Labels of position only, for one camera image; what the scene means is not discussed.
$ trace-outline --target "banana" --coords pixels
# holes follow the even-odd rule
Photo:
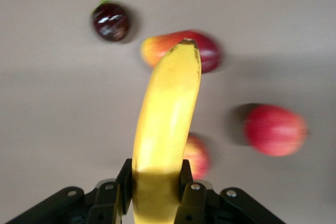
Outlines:
[[[172,224],[179,175],[201,81],[194,40],[184,39],[155,66],[136,127],[133,157],[135,224]]]

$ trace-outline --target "apple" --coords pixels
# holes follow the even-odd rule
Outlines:
[[[299,151],[307,131],[307,124],[301,115],[270,104],[252,109],[244,124],[249,145],[270,156],[287,156]]]
[[[202,73],[213,71],[219,66],[222,58],[221,47],[212,38],[198,30],[184,30],[149,37],[141,44],[141,57],[147,65],[155,67],[168,50],[185,38],[197,42]]]
[[[189,160],[194,179],[205,177],[210,167],[210,157],[206,145],[195,135],[189,134],[183,159]]]

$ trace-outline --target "banana peel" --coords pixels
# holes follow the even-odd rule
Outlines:
[[[194,40],[184,39],[155,66],[135,133],[132,177],[135,224],[174,223],[179,176],[201,82]]]

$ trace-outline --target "screw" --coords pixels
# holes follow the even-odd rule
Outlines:
[[[75,190],[72,190],[72,191],[68,192],[68,196],[69,197],[74,196],[74,195],[76,195],[76,193],[77,192]]]
[[[194,184],[192,184],[191,185],[191,189],[193,189],[193,190],[200,190],[200,185],[199,184],[196,184],[196,183],[194,183]]]
[[[237,193],[233,190],[228,190],[228,191],[226,191],[226,195],[229,196],[229,197],[236,197]]]
[[[112,184],[107,184],[106,187],[105,187],[106,190],[109,190],[109,189],[112,189],[112,188],[113,188]]]

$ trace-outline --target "gray surface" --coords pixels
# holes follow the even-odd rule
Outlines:
[[[0,0],[0,222],[70,185],[89,192],[132,155],[151,70],[146,37],[202,29],[226,47],[203,75],[191,130],[214,189],[240,187],[287,223],[336,220],[335,0],[118,0],[137,29],[108,44],[90,29],[100,0]],[[304,115],[303,149],[274,158],[240,145],[228,115],[250,102]],[[125,217],[132,223],[132,213]]]

